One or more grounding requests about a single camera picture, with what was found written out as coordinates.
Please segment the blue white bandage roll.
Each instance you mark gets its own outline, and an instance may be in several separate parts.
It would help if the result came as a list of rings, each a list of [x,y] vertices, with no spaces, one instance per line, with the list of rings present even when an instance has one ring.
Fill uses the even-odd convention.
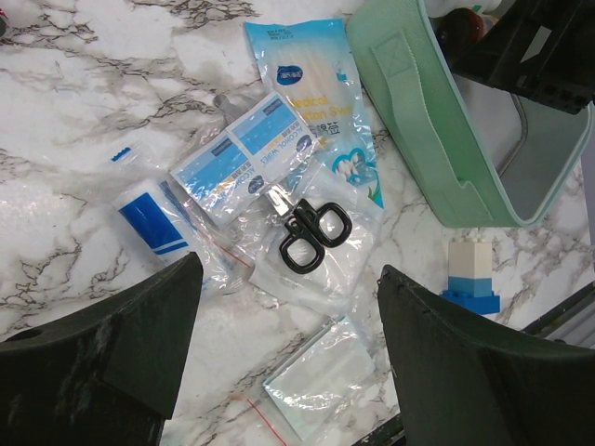
[[[117,194],[114,208],[164,265],[195,253],[203,265],[204,294],[229,294],[241,286],[244,261],[192,213],[180,187],[154,163],[148,148],[126,145],[110,158],[110,167],[119,179],[132,182]]]

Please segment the black scissors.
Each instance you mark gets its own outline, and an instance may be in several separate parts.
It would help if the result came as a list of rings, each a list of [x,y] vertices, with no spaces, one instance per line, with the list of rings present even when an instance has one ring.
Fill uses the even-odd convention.
[[[326,248],[336,248],[345,243],[352,232],[352,222],[348,213],[334,202],[324,203],[315,208],[308,200],[295,200],[281,185],[271,186],[266,196],[275,212],[284,221],[288,235],[279,245],[279,254],[284,263],[296,274],[305,275],[318,269],[325,257]],[[341,223],[342,231],[331,238],[323,230],[321,222],[327,214],[334,214]],[[289,253],[290,247],[303,241],[313,251],[308,263],[298,263]]]

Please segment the brown medicine bottle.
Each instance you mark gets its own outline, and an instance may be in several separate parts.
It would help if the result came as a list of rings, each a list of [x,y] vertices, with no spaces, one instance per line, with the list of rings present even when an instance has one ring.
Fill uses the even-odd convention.
[[[458,8],[447,14],[436,32],[442,48],[455,49],[477,43],[485,34],[483,18],[470,9]]]

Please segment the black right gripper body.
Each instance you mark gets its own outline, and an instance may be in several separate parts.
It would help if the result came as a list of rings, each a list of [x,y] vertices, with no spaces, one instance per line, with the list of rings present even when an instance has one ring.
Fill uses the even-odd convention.
[[[577,114],[594,101],[594,3],[516,1],[452,71]]]

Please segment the white plastic bottle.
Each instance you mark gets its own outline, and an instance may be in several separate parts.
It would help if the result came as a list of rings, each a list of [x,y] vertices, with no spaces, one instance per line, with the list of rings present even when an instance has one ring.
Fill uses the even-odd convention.
[[[500,6],[501,0],[424,0],[423,3],[428,16],[437,19],[459,8],[475,13],[492,12]]]

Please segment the alcohol wipes bag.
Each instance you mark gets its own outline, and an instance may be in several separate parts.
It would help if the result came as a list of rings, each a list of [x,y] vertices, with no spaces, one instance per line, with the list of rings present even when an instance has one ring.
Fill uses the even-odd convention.
[[[271,92],[170,169],[219,228],[320,148],[287,98]]]

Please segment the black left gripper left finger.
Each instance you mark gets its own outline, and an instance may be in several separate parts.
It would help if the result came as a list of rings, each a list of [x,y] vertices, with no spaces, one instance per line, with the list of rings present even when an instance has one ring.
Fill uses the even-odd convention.
[[[5,445],[156,445],[199,307],[196,254],[1,345]]]

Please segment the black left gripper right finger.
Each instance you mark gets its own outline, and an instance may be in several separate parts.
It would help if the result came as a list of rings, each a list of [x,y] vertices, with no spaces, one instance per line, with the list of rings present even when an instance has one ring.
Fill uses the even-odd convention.
[[[490,321],[391,265],[377,299],[407,444],[593,444],[593,350]]]

